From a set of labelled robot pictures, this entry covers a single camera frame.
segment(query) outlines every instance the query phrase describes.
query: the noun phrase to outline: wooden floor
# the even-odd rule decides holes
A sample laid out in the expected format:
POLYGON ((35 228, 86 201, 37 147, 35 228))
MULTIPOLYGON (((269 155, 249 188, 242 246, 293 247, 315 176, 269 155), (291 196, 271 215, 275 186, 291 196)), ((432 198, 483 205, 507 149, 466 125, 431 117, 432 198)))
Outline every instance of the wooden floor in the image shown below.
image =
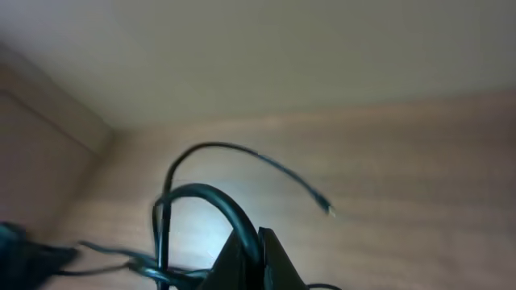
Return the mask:
MULTIPOLYGON (((251 157, 200 151, 177 184, 229 193, 277 233, 307 283, 343 289, 514 289, 516 94, 288 114, 121 134, 53 242, 152 252, 150 206, 190 144, 248 145, 299 172, 334 203, 326 217, 293 181, 251 157)), ((171 263, 209 267, 231 228, 197 200, 173 206, 171 263)), ((123 261, 85 250, 74 269, 123 261)), ((49 289, 154 289, 122 271, 49 289)))

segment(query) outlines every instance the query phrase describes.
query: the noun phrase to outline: exposed wire end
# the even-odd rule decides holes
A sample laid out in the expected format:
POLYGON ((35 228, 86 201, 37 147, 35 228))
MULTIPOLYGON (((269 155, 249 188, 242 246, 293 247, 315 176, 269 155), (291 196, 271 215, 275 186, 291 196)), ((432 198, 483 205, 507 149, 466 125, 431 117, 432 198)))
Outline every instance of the exposed wire end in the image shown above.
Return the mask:
POLYGON ((328 208, 328 215, 332 218, 337 218, 337 214, 335 213, 335 208, 333 206, 328 208))

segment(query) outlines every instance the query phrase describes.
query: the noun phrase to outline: metal connector tip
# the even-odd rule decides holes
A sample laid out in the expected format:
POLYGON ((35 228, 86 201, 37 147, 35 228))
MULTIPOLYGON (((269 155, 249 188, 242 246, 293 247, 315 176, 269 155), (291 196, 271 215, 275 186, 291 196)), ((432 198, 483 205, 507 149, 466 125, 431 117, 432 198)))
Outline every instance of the metal connector tip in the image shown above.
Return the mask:
POLYGON ((335 214, 335 209, 333 208, 333 206, 330 206, 328 208, 328 215, 332 216, 333 218, 337 217, 337 215, 335 214))

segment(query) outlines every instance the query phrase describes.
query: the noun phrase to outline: brown floor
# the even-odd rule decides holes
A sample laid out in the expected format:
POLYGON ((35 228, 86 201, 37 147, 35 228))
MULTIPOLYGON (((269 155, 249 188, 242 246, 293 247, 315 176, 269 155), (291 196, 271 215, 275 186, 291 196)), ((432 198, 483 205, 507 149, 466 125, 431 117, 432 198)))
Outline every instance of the brown floor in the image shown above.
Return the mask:
MULTIPOLYGON (((150 204, 189 144, 254 147, 325 192, 323 215, 298 185, 245 155, 199 152, 178 184, 229 193, 273 228, 302 278, 344 289, 511 289, 516 285, 516 94, 126 133, 55 242, 152 250, 150 204)), ((173 206, 171 261, 209 267, 231 228, 201 201, 173 206)), ((85 251, 73 268, 113 259, 85 251)), ((154 289, 129 272, 59 279, 51 289, 154 289)))

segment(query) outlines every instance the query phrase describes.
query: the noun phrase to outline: black object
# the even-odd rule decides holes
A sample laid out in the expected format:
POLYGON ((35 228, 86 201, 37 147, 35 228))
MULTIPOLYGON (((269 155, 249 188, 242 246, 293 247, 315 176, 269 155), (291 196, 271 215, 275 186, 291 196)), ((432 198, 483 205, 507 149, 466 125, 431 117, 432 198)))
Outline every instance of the black object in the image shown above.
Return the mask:
POLYGON ((126 255, 123 264, 88 271, 62 271, 65 264, 77 257, 78 251, 28 242, 25 233, 8 225, 0 234, 0 287, 4 289, 37 289, 50 276, 89 276, 127 268, 156 281, 158 290, 174 286, 179 290, 301 290, 309 288, 338 289, 328 284, 305 285, 297 274, 279 240, 270 229, 255 231, 245 212, 226 193, 208 184, 187 184, 174 190, 173 175, 179 164, 194 151, 205 147, 225 147, 248 153, 301 184, 318 205, 335 216, 330 202, 298 174, 274 159, 252 149, 232 143, 200 143, 185 151, 170 167, 161 197, 152 208, 152 229, 156 258, 120 248, 107 248, 91 242, 82 246, 105 254, 126 255), (217 207, 233 226, 233 232, 211 269, 188 270, 169 266, 169 228, 171 204, 182 197, 197 197, 217 207))

